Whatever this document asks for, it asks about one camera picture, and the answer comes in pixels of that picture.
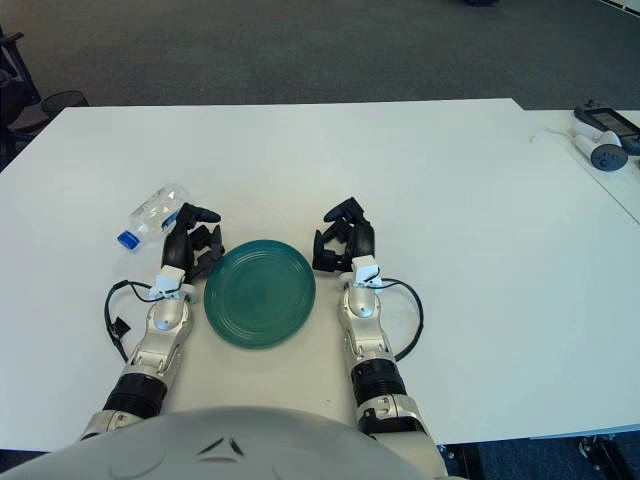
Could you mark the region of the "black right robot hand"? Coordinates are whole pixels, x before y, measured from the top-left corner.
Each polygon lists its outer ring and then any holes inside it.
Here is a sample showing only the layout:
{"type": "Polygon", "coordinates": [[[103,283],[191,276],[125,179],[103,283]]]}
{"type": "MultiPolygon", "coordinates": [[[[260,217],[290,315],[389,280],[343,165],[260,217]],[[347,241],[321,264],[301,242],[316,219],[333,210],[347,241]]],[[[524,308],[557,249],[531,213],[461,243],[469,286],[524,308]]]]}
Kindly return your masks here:
{"type": "Polygon", "coordinates": [[[330,209],[323,221],[329,223],[329,227],[324,232],[315,232],[312,258],[314,270],[349,272],[354,258],[375,255],[374,228],[354,197],[330,209]],[[325,248],[332,240],[344,246],[342,254],[325,248]]]}

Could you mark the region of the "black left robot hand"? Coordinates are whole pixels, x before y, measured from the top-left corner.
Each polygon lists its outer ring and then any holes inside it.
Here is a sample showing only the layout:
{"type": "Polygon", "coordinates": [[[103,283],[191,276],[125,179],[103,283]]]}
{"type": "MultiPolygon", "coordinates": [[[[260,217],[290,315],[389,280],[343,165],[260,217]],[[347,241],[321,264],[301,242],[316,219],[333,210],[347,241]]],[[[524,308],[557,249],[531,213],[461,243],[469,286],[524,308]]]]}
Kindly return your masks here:
{"type": "Polygon", "coordinates": [[[220,221],[219,214],[184,203],[164,241],[161,265],[183,270],[188,284],[208,276],[225,253],[220,221]]]}

